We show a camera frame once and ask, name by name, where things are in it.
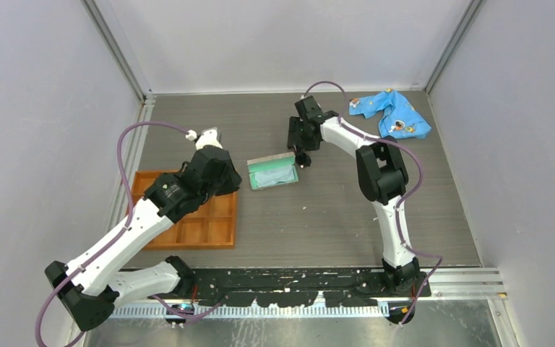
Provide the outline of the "black sunglasses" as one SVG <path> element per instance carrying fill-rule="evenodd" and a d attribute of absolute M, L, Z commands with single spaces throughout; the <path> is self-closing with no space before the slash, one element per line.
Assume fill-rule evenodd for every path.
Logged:
<path fill-rule="evenodd" d="M 295 162 L 300 168 L 306 168 L 311 165 L 311 157 L 304 150 L 297 150 L 295 152 Z"/>

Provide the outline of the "beige glasses case green lining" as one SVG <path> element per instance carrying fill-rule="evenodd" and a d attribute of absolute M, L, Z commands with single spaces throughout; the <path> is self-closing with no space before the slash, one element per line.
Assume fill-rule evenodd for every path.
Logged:
<path fill-rule="evenodd" d="M 292 152 L 251 159 L 246 164 L 253 191 L 298 182 L 295 154 Z"/>

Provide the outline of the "light blue lens cloth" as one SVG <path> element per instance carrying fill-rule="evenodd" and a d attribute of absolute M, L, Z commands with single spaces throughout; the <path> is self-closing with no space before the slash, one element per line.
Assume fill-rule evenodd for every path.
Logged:
<path fill-rule="evenodd" d="M 259 188 L 265 188 L 291 182 L 295 179 L 295 174 L 291 166 L 282 166 L 270 170 L 258 171 L 255 173 L 254 179 Z"/>

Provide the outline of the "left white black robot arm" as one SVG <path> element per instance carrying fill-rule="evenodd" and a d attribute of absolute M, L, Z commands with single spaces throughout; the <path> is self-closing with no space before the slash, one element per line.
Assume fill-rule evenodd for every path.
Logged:
<path fill-rule="evenodd" d="M 97 328 L 115 309 L 155 294 L 185 299 L 195 284 L 177 256 L 142 270 L 122 267 L 162 232 L 198 211 L 210 198 L 238 190 L 241 177 L 230 153 L 207 145 L 175 173 L 162 173 L 132 210 L 97 244 L 68 263 L 54 261 L 44 273 L 59 301 L 83 331 Z"/>

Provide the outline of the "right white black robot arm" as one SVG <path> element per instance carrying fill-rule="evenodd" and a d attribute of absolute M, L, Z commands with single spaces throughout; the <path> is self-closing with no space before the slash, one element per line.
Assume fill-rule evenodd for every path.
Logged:
<path fill-rule="evenodd" d="M 339 147 L 356 161 L 358 186 L 373 205 L 382 236 L 381 282 L 392 296 L 403 296 L 423 286 L 425 273 L 411 249 L 404 204 L 408 172 L 396 141 L 377 141 L 340 119 L 334 111 L 323 111 L 312 96 L 295 104 L 296 116 L 289 119 L 287 147 L 300 168 L 311 165 L 309 152 L 323 142 Z"/>

